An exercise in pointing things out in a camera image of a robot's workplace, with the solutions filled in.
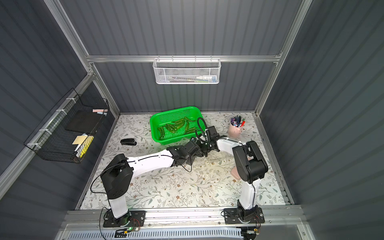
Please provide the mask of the green plastic basket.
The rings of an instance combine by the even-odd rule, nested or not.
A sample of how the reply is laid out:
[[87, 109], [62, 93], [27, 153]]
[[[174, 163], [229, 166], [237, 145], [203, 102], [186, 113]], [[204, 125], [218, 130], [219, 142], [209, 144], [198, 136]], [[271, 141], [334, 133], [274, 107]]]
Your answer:
[[203, 115], [196, 107], [184, 107], [153, 115], [150, 118], [152, 138], [161, 145], [195, 137], [202, 131], [198, 126]]

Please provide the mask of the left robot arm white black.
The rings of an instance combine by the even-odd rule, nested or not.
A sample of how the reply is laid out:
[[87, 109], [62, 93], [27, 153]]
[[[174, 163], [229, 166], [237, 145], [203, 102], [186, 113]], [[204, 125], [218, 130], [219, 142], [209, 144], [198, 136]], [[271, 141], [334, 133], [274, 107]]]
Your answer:
[[124, 154], [115, 156], [100, 174], [113, 217], [119, 219], [128, 213], [125, 194], [132, 179], [157, 169], [182, 166], [185, 163], [191, 165], [196, 157], [203, 156], [195, 139], [151, 155], [129, 158]]

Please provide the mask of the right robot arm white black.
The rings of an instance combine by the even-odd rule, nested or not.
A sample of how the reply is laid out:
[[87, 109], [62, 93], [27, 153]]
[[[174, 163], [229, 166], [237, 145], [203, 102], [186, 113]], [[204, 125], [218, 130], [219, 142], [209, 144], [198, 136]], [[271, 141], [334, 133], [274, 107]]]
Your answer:
[[236, 216], [239, 220], [243, 223], [251, 220], [264, 223], [256, 196], [261, 180], [269, 171], [269, 167], [257, 143], [255, 141], [241, 143], [227, 136], [220, 136], [213, 126], [202, 134], [195, 133], [203, 155], [212, 150], [233, 155], [237, 173], [243, 181], [241, 195], [237, 201]]

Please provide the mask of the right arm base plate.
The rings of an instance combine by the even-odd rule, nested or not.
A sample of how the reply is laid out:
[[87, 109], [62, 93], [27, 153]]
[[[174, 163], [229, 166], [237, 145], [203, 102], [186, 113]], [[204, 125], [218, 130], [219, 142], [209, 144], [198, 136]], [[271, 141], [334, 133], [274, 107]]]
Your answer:
[[250, 210], [241, 208], [227, 208], [221, 212], [227, 225], [236, 224], [264, 224], [265, 218], [260, 207], [255, 206]]

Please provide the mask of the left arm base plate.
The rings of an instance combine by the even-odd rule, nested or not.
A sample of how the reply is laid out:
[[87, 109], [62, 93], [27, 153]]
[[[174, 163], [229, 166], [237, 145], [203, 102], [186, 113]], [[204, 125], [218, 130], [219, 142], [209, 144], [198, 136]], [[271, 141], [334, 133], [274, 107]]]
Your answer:
[[103, 216], [104, 228], [128, 228], [128, 227], [143, 227], [146, 211], [128, 211], [127, 214], [120, 218], [115, 218], [112, 211], [108, 210]]

